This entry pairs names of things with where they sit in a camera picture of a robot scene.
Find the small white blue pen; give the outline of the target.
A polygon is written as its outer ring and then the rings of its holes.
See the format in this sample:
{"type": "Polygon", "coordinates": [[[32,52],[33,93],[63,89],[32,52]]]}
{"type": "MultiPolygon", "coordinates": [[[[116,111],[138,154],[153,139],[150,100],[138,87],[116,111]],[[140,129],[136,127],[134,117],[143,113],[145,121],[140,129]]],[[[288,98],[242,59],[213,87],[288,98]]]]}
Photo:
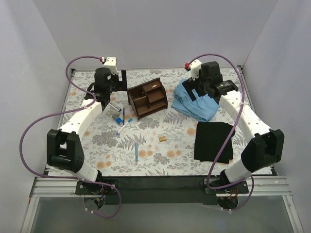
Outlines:
{"type": "Polygon", "coordinates": [[[115,109],[116,111],[121,112],[121,108],[118,108],[118,107],[114,106],[114,105],[111,104],[111,103],[109,103],[108,105],[111,106],[111,107],[112,107],[113,109],[115,109]]]}

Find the dark wooden desk organizer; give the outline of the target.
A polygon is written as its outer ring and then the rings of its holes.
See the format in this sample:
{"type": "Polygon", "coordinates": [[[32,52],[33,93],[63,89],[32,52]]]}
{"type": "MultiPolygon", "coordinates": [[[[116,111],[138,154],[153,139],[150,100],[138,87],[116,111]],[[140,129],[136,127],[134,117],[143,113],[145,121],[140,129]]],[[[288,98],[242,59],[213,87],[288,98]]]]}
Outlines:
{"type": "Polygon", "coordinates": [[[168,108],[166,90],[160,78],[128,88],[127,96],[138,120],[168,108]]]}

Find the dark blue pen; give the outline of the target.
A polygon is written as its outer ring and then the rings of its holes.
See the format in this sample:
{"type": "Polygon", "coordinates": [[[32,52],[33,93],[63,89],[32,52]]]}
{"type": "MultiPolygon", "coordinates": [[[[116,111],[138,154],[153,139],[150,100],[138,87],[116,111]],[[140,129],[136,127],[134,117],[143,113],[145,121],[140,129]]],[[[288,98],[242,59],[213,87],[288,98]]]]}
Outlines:
{"type": "Polygon", "coordinates": [[[122,123],[125,124],[125,108],[122,109],[122,123]]]}

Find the blue capped white marker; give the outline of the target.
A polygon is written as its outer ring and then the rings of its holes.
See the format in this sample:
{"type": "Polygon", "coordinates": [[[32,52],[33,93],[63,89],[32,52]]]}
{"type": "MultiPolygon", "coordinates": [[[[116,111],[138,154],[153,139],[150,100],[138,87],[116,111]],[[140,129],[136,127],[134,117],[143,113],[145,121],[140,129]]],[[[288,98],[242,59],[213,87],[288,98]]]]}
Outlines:
{"type": "Polygon", "coordinates": [[[129,123],[132,121],[132,118],[128,119],[128,121],[117,131],[117,135],[120,135],[120,133],[129,125],[129,123]]]}

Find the light blue pen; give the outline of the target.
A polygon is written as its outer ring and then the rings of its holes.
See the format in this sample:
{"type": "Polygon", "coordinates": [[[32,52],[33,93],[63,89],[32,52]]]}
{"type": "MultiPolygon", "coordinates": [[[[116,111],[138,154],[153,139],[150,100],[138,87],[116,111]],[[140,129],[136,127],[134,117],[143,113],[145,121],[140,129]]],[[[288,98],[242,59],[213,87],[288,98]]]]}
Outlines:
{"type": "Polygon", "coordinates": [[[135,162],[138,163],[138,143],[135,142],[135,162]]]}

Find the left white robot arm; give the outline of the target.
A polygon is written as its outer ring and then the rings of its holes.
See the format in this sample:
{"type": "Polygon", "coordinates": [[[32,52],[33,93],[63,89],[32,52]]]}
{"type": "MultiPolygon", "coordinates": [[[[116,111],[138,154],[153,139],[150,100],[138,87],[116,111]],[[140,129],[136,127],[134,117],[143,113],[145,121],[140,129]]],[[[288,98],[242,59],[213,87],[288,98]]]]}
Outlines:
{"type": "Polygon", "coordinates": [[[47,164],[65,170],[73,176],[88,180],[87,189],[92,194],[103,190],[103,181],[98,179],[98,170],[85,161],[81,139],[93,120],[110,103],[112,92],[127,91],[127,71],[113,74],[109,68],[95,70],[94,82],[86,90],[82,109],[76,112],[58,130],[47,134],[47,164]]]}

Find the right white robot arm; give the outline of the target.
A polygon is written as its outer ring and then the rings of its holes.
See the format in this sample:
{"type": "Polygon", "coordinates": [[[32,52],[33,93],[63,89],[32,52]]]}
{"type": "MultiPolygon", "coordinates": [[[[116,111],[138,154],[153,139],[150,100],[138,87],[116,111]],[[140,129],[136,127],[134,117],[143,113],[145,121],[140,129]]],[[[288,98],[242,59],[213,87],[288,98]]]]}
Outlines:
{"type": "Polygon", "coordinates": [[[201,63],[196,59],[187,63],[185,69],[191,72],[191,77],[182,85],[191,100],[196,100],[193,90],[199,97],[208,95],[213,98],[235,121],[234,126],[239,127],[247,142],[241,159],[221,172],[217,187],[210,186],[211,190],[231,193],[252,173],[281,160],[284,133],[280,129],[273,130],[244,103],[244,91],[240,91],[231,80],[223,80],[217,62],[201,63]]]}

